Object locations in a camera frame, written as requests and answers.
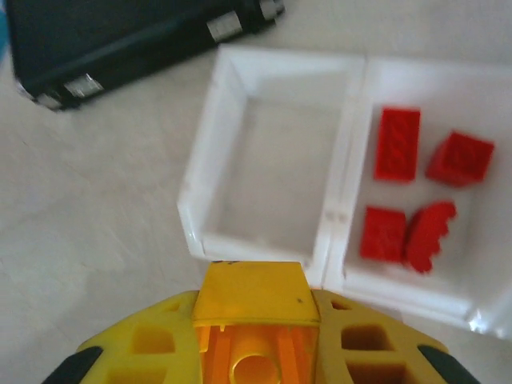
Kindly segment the yellow round lego piece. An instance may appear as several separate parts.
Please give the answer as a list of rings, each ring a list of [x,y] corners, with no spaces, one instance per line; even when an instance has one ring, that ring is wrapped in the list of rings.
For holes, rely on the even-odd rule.
[[[442,349],[296,262],[213,262],[200,290],[84,342],[102,352],[80,384],[447,384],[422,346]]]

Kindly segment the black hard case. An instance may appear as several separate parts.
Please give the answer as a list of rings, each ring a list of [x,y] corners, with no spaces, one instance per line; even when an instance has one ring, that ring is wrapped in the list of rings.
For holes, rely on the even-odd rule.
[[[284,0],[3,0],[18,91],[60,111],[274,25]]]

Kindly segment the white plastic container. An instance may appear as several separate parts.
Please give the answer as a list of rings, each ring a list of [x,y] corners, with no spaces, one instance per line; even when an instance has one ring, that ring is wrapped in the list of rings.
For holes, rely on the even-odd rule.
[[[372,177],[385,106],[421,111],[418,172],[410,183]],[[369,58],[343,111],[331,163],[335,188],[326,202],[333,237],[324,287],[512,340],[512,65]],[[430,156],[454,130],[494,143],[483,182],[451,187],[425,177]],[[359,256],[367,206],[411,216],[441,199],[452,200],[457,214],[431,272]]]
[[[189,252],[299,262],[321,286],[364,57],[224,45],[178,199]]]

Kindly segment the red lego brick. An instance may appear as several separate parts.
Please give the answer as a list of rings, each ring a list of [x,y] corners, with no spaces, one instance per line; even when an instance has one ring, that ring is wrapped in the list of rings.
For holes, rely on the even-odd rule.
[[[406,215],[400,210],[367,206],[359,254],[380,262],[402,262]]]
[[[494,149],[491,141],[452,131],[434,151],[425,176],[452,187],[479,184],[486,178]]]
[[[415,180],[420,127],[420,109],[382,109],[374,165],[375,180],[398,183]]]
[[[420,274],[432,270],[432,258],[440,253],[442,238],[449,233],[449,223],[457,216],[453,200],[432,202],[420,208],[406,230],[403,259]]]

